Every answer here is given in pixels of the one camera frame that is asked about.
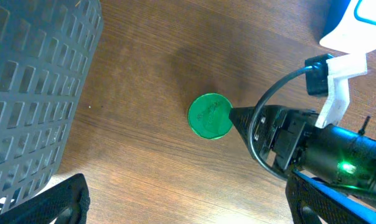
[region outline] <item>green bottle cap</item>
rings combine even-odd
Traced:
[[[189,108],[189,126],[202,138],[222,138],[232,128],[232,122],[229,119],[231,109],[232,104],[220,94],[202,95]]]

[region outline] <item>gray plastic basket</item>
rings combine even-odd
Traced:
[[[59,168],[102,28],[98,0],[0,0],[0,213]]]

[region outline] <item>white mounting bracket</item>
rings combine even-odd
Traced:
[[[328,96],[315,126],[338,125],[350,104],[349,78],[366,75],[366,54],[349,54],[326,60]]]

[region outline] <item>wood grain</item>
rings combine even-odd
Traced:
[[[102,0],[105,28],[55,184],[85,175],[88,223],[291,223],[285,183],[253,161],[235,129],[206,141],[187,124],[208,92],[253,106],[279,78],[324,53],[331,0]],[[376,139],[376,51],[350,81],[341,126]],[[319,110],[305,79],[270,103]]]

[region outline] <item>green led indicator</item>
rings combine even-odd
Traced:
[[[349,164],[348,162],[343,162],[341,166],[342,169],[349,174],[354,174],[355,170],[357,169],[355,166]]]

